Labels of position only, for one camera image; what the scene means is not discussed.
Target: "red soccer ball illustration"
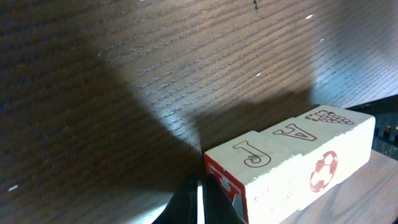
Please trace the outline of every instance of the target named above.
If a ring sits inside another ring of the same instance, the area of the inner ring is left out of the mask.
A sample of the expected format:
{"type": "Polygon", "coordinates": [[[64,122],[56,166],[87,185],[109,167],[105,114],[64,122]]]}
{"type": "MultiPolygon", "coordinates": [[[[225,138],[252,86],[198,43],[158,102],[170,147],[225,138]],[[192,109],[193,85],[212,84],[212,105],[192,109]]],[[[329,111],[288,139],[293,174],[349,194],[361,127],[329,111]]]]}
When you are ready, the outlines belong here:
{"type": "Polygon", "coordinates": [[[311,173],[310,187],[312,192],[321,192],[330,183],[335,175],[337,168],[337,155],[333,151],[328,151],[323,155],[311,173]]]}

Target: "red printed design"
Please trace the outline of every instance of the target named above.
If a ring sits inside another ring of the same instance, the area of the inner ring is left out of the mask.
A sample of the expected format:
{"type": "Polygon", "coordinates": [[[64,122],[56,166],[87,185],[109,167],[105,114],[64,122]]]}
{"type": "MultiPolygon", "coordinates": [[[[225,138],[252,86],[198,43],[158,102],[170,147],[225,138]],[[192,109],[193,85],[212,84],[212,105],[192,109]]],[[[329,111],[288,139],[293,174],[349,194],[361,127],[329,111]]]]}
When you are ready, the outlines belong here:
{"type": "Polygon", "coordinates": [[[307,140],[307,141],[315,141],[318,138],[313,136],[312,134],[304,131],[303,129],[297,127],[297,125],[295,124],[290,124],[287,125],[285,128],[287,128],[287,130],[277,130],[274,131],[273,134],[282,134],[284,136],[290,136],[293,138],[298,138],[298,139],[303,139],[303,140],[307,140]]]}
{"type": "Polygon", "coordinates": [[[327,122],[327,123],[339,123],[339,124],[348,124],[348,125],[354,124],[352,121],[343,116],[325,110],[320,110],[314,114],[310,114],[306,116],[305,119],[310,119],[312,121],[327,122]]]}
{"type": "Polygon", "coordinates": [[[236,213],[246,222],[249,223],[248,208],[246,205],[246,193],[242,183],[240,183],[229,172],[224,170],[216,161],[205,154],[206,172],[214,174],[218,183],[222,186],[227,194],[229,201],[235,208],[236,213]]]}
{"type": "Polygon", "coordinates": [[[318,193],[324,190],[335,176],[337,169],[337,154],[328,151],[323,155],[315,166],[315,171],[311,173],[310,187],[312,192],[318,193]]]}
{"type": "Polygon", "coordinates": [[[271,161],[271,157],[268,154],[250,145],[248,141],[243,141],[239,144],[234,145],[233,147],[235,149],[243,149],[251,154],[250,156],[248,156],[248,159],[244,160],[244,163],[248,167],[263,167],[268,165],[268,163],[270,163],[271,161]]]}

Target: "grape illustration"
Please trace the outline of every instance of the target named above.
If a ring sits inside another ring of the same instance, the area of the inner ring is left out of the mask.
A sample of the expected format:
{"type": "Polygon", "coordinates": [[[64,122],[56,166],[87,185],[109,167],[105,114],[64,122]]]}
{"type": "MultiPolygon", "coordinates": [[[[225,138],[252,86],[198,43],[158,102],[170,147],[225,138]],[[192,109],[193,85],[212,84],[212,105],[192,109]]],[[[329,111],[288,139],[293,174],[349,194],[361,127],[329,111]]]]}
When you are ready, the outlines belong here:
{"type": "Polygon", "coordinates": [[[312,121],[321,121],[327,123],[339,123],[339,124],[348,124],[353,125],[354,123],[350,121],[348,118],[337,115],[334,112],[329,112],[325,110],[320,110],[314,114],[310,114],[305,117],[305,119],[310,119],[312,121]]]}

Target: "wood grain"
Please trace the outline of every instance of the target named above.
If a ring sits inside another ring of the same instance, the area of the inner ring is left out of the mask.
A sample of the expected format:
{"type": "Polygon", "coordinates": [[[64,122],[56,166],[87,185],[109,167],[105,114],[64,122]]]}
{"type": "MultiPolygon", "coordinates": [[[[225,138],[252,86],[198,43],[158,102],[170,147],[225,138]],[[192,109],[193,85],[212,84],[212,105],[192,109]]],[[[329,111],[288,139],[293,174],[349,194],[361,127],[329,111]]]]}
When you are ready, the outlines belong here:
{"type": "Polygon", "coordinates": [[[283,223],[393,223],[398,217],[398,162],[376,151],[349,179],[283,223]]]}
{"type": "Polygon", "coordinates": [[[201,151],[398,93],[396,1],[257,3],[1,1],[0,222],[129,223],[201,151]]]}

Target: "dark wood surface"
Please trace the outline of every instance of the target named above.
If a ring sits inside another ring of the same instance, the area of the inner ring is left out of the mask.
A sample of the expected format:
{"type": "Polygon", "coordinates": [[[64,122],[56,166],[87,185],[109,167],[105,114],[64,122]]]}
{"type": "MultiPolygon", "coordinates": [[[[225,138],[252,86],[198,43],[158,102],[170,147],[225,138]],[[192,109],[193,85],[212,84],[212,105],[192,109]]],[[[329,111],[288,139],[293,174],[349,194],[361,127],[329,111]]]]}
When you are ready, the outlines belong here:
{"type": "Polygon", "coordinates": [[[398,162],[372,151],[369,162],[288,223],[393,223],[398,217],[398,162]]]}
{"type": "Polygon", "coordinates": [[[258,6],[0,1],[0,222],[126,223],[201,151],[398,93],[397,1],[258,6]]]}

